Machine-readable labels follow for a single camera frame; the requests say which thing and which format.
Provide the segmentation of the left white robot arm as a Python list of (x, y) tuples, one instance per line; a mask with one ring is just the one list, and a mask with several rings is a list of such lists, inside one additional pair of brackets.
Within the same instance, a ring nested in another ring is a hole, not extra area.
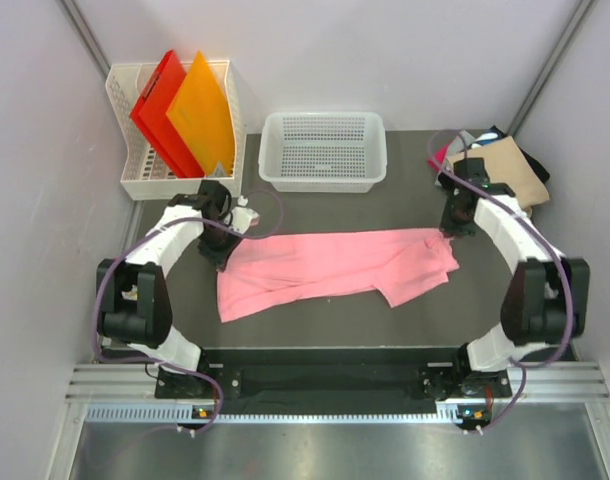
[(202, 182), (194, 194), (175, 195), (101, 292), (97, 333), (181, 367), (177, 384), (194, 397), (209, 390), (212, 374), (201, 348), (173, 326), (166, 276), (193, 241), (216, 269), (224, 269), (240, 243), (224, 230), (232, 225), (234, 210), (231, 193), (216, 181)]

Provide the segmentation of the pink t-shirt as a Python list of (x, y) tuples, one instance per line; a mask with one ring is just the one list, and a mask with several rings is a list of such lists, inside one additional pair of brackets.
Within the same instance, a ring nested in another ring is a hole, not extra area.
[(392, 308), (449, 281), (458, 270), (436, 228), (276, 235), (245, 240), (217, 277), (229, 323), (299, 300), (378, 291)]

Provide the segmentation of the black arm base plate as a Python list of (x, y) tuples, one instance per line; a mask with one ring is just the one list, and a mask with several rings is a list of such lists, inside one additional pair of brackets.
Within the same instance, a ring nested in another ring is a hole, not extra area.
[(508, 399), (506, 371), (459, 366), (460, 348), (211, 348), (227, 414), (433, 413), (439, 401)]

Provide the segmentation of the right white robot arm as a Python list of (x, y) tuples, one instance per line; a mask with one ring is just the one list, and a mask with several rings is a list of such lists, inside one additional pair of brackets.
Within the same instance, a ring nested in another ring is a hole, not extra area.
[(454, 388), (472, 396), (487, 385), (488, 372), (549, 346), (566, 347), (584, 333), (591, 270), (586, 260), (566, 256), (542, 236), (514, 191), (490, 180), (482, 158), (442, 170), (439, 181), (448, 193), (443, 234), (483, 231), (512, 274), (498, 324), (461, 347), (451, 372)]

